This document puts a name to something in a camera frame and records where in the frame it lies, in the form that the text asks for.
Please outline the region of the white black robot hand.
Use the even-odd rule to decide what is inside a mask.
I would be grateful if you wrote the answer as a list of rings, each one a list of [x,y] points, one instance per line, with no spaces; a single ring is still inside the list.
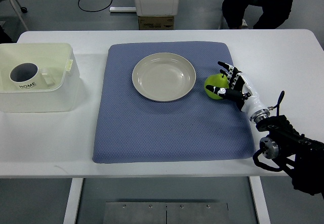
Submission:
[[[238,109],[245,112],[253,123],[268,118],[270,112],[267,106],[260,101],[259,94],[246,74],[221,61],[218,62],[218,65],[222,67],[220,72],[227,78],[228,88],[207,84],[205,89],[223,99],[236,102]]]

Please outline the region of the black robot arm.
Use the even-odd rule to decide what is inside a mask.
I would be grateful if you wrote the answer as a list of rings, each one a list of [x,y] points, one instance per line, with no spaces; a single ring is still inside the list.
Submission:
[[[295,190],[310,195],[323,194],[323,143],[298,133],[285,115],[279,114],[284,98],[279,95],[276,115],[256,118],[259,132],[267,131],[261,138],[259,150],[253,155],[254,164],[272,172],[284,171],[292,179]]]

